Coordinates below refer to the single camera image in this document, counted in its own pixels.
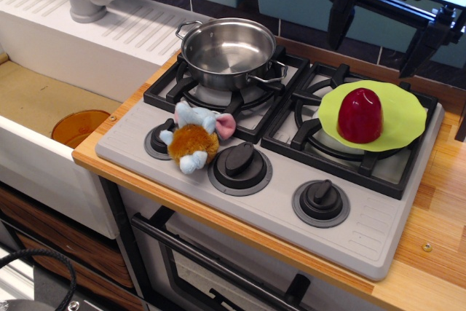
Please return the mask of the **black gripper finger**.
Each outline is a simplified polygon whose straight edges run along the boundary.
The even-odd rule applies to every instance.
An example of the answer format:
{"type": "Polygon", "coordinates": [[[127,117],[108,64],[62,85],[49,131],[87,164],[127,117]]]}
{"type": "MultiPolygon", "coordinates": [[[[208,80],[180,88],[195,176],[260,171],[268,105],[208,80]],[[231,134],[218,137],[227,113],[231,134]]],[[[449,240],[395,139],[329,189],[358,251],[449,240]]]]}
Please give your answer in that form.
{"type": "Polygon", "coordinates": [[[449,31],[450,25],[440,22],[430,22],[426,28],[418,29],[400,64],[399,78],[416,75],[421,66],[431,59],[448,39],[449,31]]]}
{"type": "Polygon", "coordinates": [[[337,50],[346,37],[355,16],[355,0],[331,0],[328,21],[328,45],[337,50]]]}

